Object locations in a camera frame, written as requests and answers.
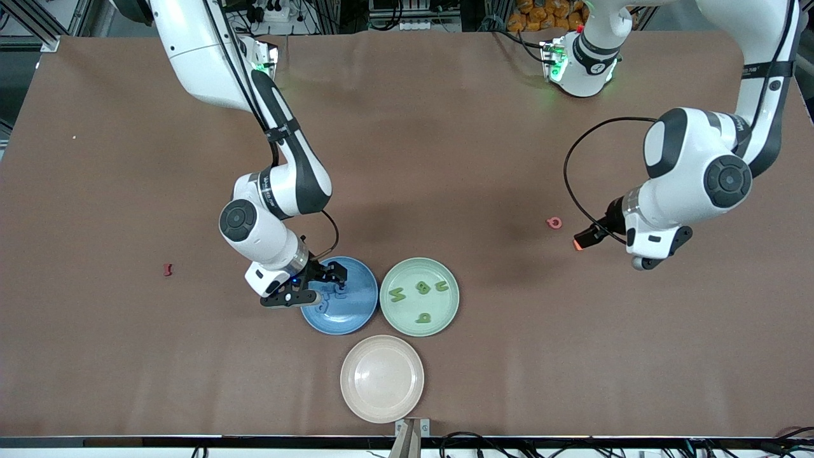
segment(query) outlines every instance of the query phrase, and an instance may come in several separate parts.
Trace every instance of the brown tablecloth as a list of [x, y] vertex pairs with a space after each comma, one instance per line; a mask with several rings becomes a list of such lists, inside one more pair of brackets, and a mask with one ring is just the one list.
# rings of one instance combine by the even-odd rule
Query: brown tablecloth
[[[742, 57], [710, 33], [634, 33], [623, 54], [599, 96], [573, 99], [486, 33], [296, 37], [283, 53], [278, 83], [333, 179], [335, 253], [379, 280], [435, 258], [461, 285], [447, 329], [405, 339], [427, 372], [413, 414], [436, 434], [814, 423], [814, 129], [797, 87], [749, 200], [640, 273], [611, 240], [571, 247], [587, 222], [565, 152], [608, 117], [732, 111]], [[646, 178], [646, 128], [607, 126], [575, 153], [593, 212]], [[379, 312], [331, 337], [260, 307], [218, 233], [234, 180], [268, 162], [252, 116], [190, 97], [156, 39], [66, 37], [43, 55], [0, 164], [0, 434], [392, 433], [351, 413], [339, 369], [398, 332]], [[321, 216], [290, 227], [315, 251], [332, 241]]]

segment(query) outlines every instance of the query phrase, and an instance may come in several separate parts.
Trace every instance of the metal frame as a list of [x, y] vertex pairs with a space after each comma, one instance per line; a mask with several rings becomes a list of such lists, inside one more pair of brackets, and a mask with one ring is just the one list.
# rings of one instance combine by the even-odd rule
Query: metal frame
[[37, 0], [0, 0], [3, 10], [31, 33], [30, 37], [0, 37], [0, 50], [55, 52], [61, 35], [87, 33], [92, 1], [79, 0], [66, 28]]

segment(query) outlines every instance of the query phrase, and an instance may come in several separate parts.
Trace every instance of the blue plate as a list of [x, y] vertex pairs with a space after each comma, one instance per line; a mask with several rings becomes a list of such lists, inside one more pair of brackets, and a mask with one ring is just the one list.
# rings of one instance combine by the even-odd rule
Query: blue plate
[[379, 286], [376, 277], [365, 264], [354, 258], [337, 256], [322, 260], [322, 265], [337, 261], [348, 269], [344, 289], [333, 283], [312, 281], [309, 289], [322, 295], [315, 306], [300, 307], [305, 321], [314, 329], [331, 336], [350, 334], [365, 325], [376, 311]]

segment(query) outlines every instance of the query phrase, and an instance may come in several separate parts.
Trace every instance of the power strip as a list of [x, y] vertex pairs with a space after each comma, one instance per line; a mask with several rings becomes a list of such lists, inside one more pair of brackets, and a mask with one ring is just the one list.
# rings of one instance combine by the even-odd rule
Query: power strip
[[399, 23], [399, 30], [429, 30], [430, 26], [431, 22], [427, 19], [403, 20]]
[[[269, 0], [266, 2], [266, 5], [269, 2], [273, 2], [274, 0]], [[275, 10], [267, 10], [265, 6], [263, 8], [263, 21], [264, 22], [288, 22], [288, 19], [291, 17], [291, 7], [288, 4], [288, 0], [280, 0], [280, 7], [282, 10], [275, 11]]]

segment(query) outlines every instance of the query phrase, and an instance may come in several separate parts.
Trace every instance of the red object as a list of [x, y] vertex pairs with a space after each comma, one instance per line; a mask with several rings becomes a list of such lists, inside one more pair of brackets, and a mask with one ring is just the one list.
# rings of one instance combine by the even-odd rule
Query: red object
[[557, 218], [556, 216], [553, 218], [548, 218], [545, 220], [545, 223], [549, 225], [552, 229], [559, 229], [562, 227], [562, 219]]

